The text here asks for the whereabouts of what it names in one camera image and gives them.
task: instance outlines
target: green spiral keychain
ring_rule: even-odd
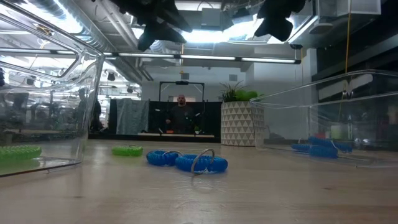
[[[141,156],[144,148],[141,146],[115,146],[112,148],[112,154],[115,156]]]

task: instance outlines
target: white wall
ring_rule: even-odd
[[[180,71],[190,74],[190,82],[205,83],[205,99],[208,101],[218,101],[223,87],[220,83],[229,83],[235,85],[236,82],[229,82],[229,74],[238,75],[238,81],[245,81],[246,74],[240,71],[240,68],[211,68],[210,70],[202,67],[169,67],[169,68],[147,68],[147,71],[154,78],[153,82],[142,83],[142,100],[159,100],[159,82],[175,82],[181,80]],[[170,84],[162,92],[161,101],[167,101],[169,96],[178,96],[184,94],[187,97],[195,97],[197,101],[201,100],[201,92],[193,85],[182,86]]]
[[[255,63],[246,74],[246,85],[267,96],[308,84],[316,73],[316,62],[316,50],[310,49],[300,65]],[[314,133],[315,126],[310,131],[313,122],[308,122],[313,111],[309,113],[309,108],[286,108],[309,105],[313,102],[313,92],[312,88],[306,88],[261,100],[263,103],[280,104],[279,108],[264,106],[265,122],[271,132],[286,139],[307,138],[309,132]]]

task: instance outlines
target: clear acrylic bin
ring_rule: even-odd
[[[360,167],[398,165],[398,73],[363,70],[251,100],[256,147]]]
[[[6,1],[0,26],[25,43],[0,44],[0,176],[81,162],[103,54]]]

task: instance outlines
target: blue coil wristband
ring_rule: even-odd
[[[350,145],[335,143],[332,140],[319,139],[319,138],[311,136],[308,138],[308,141],[310,143],[312,143],[313,145],[335,148],[335,149],[340,150],[343,153],[347,153],[347,152],[351,153],[353,151],[353,148]]]
[[[330,159],[338,158],[338,150],[334,147],[314,146],[310,144],[293,144],[292,149],[295,149],[298,152],[308,153],[310,156]]]
[[[211,156],[204,156],[204,153],[211,151]],[[206,171],[224,172],[228,167],[226,159],[215,156],[213,149],[206,149],[199,155],[183,155],[175,160],[177,168],[183,171],[191,172],[194,175],[202,174]]]
[[[178,151],[162,151],[156,150],[148,152],[147,160],[150,164],[155,166],[174,166],[175,159],[182,153]]]

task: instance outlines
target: planter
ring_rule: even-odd
[[[256,135],[259,137],[257,139],[262,139],[264,130],[262,108],[252,108],[248,101],[222,104],[221,143],[223,145],[256,146]]]

